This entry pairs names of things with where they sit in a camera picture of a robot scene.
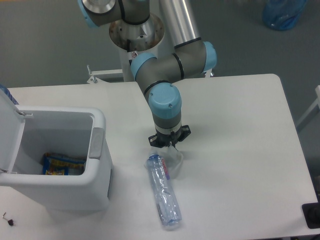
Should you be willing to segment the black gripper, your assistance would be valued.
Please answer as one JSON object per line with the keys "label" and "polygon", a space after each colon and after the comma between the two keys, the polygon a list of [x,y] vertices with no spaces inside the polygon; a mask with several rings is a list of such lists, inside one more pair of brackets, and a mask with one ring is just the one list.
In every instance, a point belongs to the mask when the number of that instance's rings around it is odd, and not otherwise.
{"label": "black gripper", "polygon": [[178,131],[172,131],[169,134],[161,133],[156,130],[156,134],[148,138],[149,144],[155,148],[169,147],[174,148],[177,143],[184,141],[191,134],[189,125],[182,125]]}

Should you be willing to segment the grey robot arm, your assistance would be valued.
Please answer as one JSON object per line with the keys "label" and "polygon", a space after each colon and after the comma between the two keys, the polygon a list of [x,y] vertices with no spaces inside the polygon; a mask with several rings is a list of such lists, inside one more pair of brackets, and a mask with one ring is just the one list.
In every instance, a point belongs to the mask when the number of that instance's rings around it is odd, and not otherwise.
{"label": "grey robot arm", "polygon": [[175,146],[191,134],[182,124],[182,98],[175,82],[209,73],[217,64],[214,46],[203,41],[188,0],[162,0],[164,18],[147,0],[80,0],[90,27],[109,25],[112,42],[128,53],[133,79],[143,93],[155,125],[153,147]]}

